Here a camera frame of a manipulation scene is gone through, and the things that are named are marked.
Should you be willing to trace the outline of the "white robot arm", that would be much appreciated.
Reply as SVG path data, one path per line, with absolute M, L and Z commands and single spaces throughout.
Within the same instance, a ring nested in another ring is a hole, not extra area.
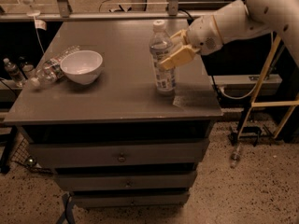
M 209 55 L 232 41 L 271 31 L 299 63 L 299 0 L 235 0 L 173 34 L 174 47 L 159 65 L 178 67 L 191 62 L 196 54 Z

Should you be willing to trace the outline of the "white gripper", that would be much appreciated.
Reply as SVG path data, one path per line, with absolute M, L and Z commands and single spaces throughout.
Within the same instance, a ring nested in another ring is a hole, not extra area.
M 205 56 L 220 50 L 223 46 L 220 32 L 212 15 L 201 16 L 194 20 L 187 32 L 185 29 L 179 30 L 171 36 L 171 41 L 174 52 L 159 62 L 159 67 L 164 70 L 190 63 L 197 52 Z

